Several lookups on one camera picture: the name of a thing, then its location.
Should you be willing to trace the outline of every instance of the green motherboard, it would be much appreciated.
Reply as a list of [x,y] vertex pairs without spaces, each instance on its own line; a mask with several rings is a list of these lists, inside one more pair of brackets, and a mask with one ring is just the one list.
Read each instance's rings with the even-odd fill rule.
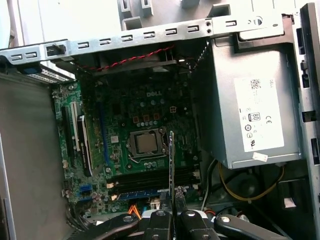
[[92,201],[86,214],[98,215],[126,212],[130,201],[159,196],[169,187],[170,131],[175,185],[185,186],[187,202],[198,202],[200,155],[188,76],[77,79],[52,89],[69,202]]

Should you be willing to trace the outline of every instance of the barcode sticker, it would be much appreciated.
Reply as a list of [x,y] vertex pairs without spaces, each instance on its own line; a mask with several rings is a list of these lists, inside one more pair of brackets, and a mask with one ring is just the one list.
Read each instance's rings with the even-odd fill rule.
[[261,88],[260,79],[253,79],[253,80],[251,80],[251,89],[252,89],[252,90],[260,89],[260,88]]
[[276,81],[273,78],[234,80],[245,152],[283,147]]

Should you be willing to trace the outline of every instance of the ce mark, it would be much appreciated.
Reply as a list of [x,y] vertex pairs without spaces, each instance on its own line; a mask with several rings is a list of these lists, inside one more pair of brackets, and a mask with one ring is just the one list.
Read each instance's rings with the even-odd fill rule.
[[270,116],[266,116],[265,119],[266,119],[266,124],[272,124]]

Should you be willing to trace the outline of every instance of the cpu socket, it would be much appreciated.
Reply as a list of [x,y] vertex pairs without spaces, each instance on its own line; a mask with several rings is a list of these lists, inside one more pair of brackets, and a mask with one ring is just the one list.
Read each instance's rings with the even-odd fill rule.
[[133,158],[155,157],[167,154],[165,127],[130,132],[126,147]]

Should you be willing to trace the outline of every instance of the dell logo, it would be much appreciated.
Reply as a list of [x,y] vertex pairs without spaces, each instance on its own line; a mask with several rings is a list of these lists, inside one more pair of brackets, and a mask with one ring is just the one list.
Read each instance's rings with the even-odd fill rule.
[[152,91],[152,92],[147,92],[146,96],[149,97],[155,97],[155,96],[162,96],[161,91]]

